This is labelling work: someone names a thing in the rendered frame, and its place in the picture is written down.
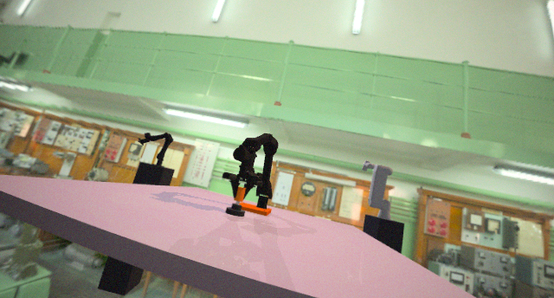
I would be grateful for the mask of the orange knob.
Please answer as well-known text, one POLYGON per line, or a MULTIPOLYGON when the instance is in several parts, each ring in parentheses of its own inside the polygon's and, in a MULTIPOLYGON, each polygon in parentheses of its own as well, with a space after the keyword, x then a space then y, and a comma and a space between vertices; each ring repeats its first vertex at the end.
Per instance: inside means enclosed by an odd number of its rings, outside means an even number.
POLYGON ((242 202, 244 198, 246 188, 238 187, 236 197, 234 198, 234 201, 236 202, 242 202))

